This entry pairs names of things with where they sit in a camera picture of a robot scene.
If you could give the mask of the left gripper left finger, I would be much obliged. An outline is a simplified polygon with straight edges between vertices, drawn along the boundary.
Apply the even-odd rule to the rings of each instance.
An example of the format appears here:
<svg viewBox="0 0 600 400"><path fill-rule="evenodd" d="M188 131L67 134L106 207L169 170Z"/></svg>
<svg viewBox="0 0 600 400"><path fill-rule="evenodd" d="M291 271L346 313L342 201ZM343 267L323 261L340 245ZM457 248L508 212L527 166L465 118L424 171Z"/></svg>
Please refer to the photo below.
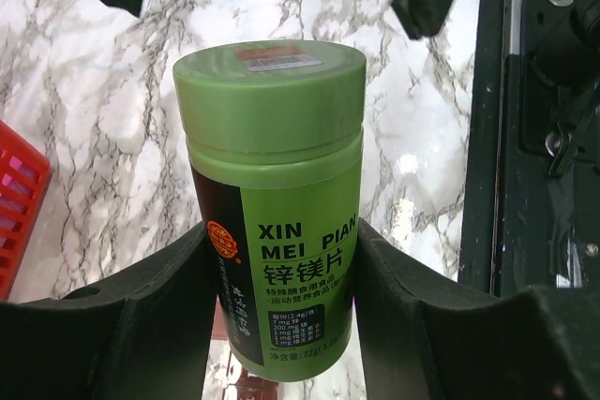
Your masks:
<svg viewBox="0 0 600 400"><path fill-rule="evenodd" d="M216 288L198 224L61 300L1 305L4 399L199 399Z"/></svg>

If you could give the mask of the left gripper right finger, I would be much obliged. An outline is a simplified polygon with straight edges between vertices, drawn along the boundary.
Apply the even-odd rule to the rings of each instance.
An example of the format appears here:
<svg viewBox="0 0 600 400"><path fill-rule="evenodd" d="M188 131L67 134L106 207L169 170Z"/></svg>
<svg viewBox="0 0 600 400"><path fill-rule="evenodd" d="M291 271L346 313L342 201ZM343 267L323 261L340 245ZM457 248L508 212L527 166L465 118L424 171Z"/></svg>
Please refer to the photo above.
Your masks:
<svg viewBox="0 0 600 400"><path fill-rule="evenodd" d="M599 293L469 289L358 224L355 304L371 399L595 399Z"/></svg>

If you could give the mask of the brown weekly pill organizer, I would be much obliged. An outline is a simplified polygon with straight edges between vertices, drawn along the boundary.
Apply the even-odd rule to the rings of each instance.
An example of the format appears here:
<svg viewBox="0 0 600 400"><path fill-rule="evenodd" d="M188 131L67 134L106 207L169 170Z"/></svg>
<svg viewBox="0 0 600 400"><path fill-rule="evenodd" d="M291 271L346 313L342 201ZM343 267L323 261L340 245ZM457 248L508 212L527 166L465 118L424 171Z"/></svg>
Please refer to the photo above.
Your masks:
<svg viewBox="0 0 600 400"><path fill-rule="evenodd" d="M258 377L248 371L233 355L224 330L215 328L212 332L211 346L221 350L212 359L208 382L211 399L283 399L282 386L271 380Z"/></svg>

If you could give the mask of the green supplement bottle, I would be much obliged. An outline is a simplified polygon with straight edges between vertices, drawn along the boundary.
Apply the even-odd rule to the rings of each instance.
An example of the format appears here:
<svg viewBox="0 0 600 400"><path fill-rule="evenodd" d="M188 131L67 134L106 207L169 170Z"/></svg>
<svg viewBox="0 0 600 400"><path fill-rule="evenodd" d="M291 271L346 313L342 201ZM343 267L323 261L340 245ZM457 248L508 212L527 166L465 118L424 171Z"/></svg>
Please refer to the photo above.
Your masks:
<svg viewBox="0 0 600 400"><path fill-rule="evenodd" d="M319 375L353 321L367 59L316 40L204 49L172 68L233 354Z"/></svg>

